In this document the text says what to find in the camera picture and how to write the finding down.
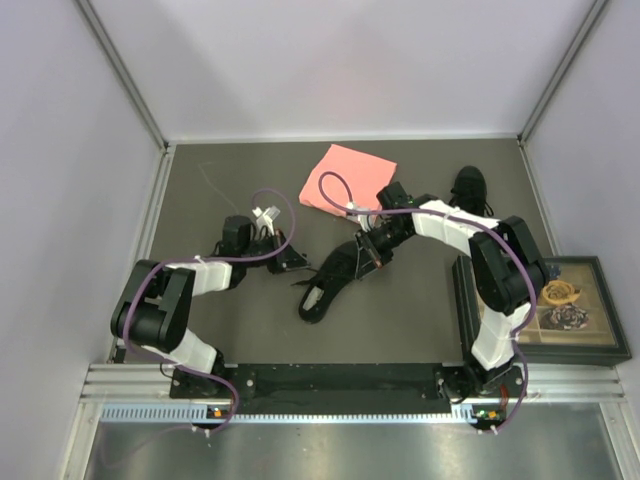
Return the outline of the black sneaker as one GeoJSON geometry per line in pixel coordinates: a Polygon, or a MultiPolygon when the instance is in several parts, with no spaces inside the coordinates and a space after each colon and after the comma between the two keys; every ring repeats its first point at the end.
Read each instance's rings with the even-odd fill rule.
{"type": "Polygon", "coordinates": [[[358,243],[351,240],[336,247],[308,280],[297,283],[307,289],[298,305],[301,320],[320,322],[338,294],[360,276],[362,255],[358,243]]]}
{"type": "Polygon", "coordinates": [[[475,166],[465,166],[457,174],[451,189],[449,205],[479,217],[493,217],[487,202],[487,185],[482,172],[475,166]]]}

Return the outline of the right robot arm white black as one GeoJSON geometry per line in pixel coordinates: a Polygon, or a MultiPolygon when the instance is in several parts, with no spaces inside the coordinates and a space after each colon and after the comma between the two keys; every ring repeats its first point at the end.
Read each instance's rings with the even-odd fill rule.
{"type": "Polygon", "coordinates": [[[469,388],[487,396],[498,389],[516,357],[519,332],[532,320],[548,269],[526,222],[476,215],[430,195],[414,198],[394,182],[378,193],[380,208],[347,203],[359,222],[355,277],[386,266],[393,250],[414,236],[437,240],[467,257],[484,303],[479,331],[465,360],[469,388]]]}

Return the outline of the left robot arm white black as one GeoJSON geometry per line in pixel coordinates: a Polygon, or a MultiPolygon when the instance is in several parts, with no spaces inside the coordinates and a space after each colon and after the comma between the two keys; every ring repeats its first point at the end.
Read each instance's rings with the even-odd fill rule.
{"type": "Polygon", "coordinates": [[[216,396],[226,387],[224,357],[189,330],[192,299],[238,287],[251,268],[265,267],[278,275],[309,266],[307,257],[290,245],[268,213],[255,221],[229,216],[207,259],[166,265],[137,261],[114,309],[111,332],[194,371],[194,387],[205,396],[216,396]]]}

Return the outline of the pink folded cloth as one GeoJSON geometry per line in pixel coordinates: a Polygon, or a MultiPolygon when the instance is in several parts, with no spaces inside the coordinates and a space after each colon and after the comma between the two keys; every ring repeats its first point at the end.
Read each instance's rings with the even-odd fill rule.
{"type": "MultiPolygon", "coordinates": [[[[345,217],[345,212],[332,206],[320,193],[319,178],[323,173],[331,171],[346,181],[354,203],[369,210],[377,210],[380,204],[376,195],[391,182],[396,169],[395,162],[332,144],[312,169],[299,194],[299,202],[304,206],[345,217]]],[[[342,206],[347,206],[351,201],[344,185],[333,176],[323,180],[323,188],[334,202],[342,206]]]]}

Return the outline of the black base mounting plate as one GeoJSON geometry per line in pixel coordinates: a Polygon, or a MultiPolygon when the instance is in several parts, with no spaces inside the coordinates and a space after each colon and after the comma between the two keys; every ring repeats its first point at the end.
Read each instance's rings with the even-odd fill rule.
{"type": "Polygon", "coordinates": [[[524,386],[514,366],[483,387],[462,366],[431,363],[238,364],[224,372],[239,393],[240,414],[444,413],[464,397],[496,403],[524,386]]]}

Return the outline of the dark framed compartment box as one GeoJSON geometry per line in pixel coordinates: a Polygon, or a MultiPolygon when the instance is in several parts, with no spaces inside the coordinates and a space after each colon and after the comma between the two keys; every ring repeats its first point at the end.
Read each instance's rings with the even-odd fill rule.
{"type": "Polygon", "coordinates": [[[519,335],[532,364],[615,367],[632,358],[599,260],[550,257],[550,282],[519,335]]]}

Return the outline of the aluminium frame rail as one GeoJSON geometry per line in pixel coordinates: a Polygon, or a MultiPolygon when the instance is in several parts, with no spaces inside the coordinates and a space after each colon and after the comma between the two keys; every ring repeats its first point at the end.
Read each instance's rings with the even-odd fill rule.
{"type": "MultiPolygon", "coordinates": [[[[625,397],[614,369],[595,366],[533,364],[528,381],[514,366],[498,379],[514,400],[527,387],[526,400],[618,402],[625,397]]],[[[223,373],[247,401],[275,392],[409,393],[430,399],[438,387],[462,385],[462,369],[436,364],[240,364],[223,373]]],[[[81,389],[84,401],[200,400],[223,395],[223,385],[156,364],[96,364],[81,389]]]]}

